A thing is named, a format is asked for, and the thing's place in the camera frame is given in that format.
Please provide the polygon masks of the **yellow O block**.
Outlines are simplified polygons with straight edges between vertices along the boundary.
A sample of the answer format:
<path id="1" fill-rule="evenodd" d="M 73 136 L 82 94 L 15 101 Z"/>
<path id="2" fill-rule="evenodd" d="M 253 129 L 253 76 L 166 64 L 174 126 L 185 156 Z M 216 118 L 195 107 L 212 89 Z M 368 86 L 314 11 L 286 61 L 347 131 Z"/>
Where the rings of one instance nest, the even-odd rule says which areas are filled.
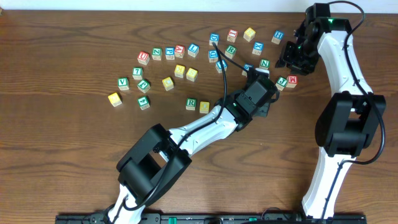
<path id="1" fill-rule="evenodd" d="M 210 111 L 210 103 L 207 101 L 200 102 L 200 113 L 208 114 Z"/>

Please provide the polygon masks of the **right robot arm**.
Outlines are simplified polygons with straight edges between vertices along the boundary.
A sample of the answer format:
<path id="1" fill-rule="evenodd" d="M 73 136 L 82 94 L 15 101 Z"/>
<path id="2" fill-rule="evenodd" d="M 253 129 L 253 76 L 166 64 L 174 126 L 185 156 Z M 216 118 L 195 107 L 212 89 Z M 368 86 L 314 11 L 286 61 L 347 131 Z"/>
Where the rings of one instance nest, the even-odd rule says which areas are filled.
<path id="1" fill-rule="evenodd" d="M 386 129 L 382 115 L 386 100 L 367 84 L 353 47 L 349 20 L 332 17 L 330 3 L 315 3 L 287 42 L 276 67 L 293 74 L 313 73 L 320 59 L 325 64 L 331 99 L 315 125 L 319 147 L 317 167 L 310 188 L 302 199 L 305 218 L 331 223 L 336 198 L 353 164 L 375 162 L 382 154 Z"/>

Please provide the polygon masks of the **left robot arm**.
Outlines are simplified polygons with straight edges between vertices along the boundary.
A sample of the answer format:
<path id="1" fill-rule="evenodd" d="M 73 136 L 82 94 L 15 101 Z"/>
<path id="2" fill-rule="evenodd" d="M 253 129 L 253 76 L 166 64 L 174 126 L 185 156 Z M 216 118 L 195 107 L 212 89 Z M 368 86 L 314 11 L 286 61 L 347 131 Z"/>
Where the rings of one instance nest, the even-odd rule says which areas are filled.
<path id="1" fill-rule="evenodd" d="M 151 127 L 122 157 L 119 196 L 105 223 L 139 223 L 144 208 L 160 199 L 209 144 L 244 129 L 254 116 L 266 116 L 278 97 L 269 71 L 250 69 L 243 89 L 217 101 L 204 117 L 179 128 Z"/>

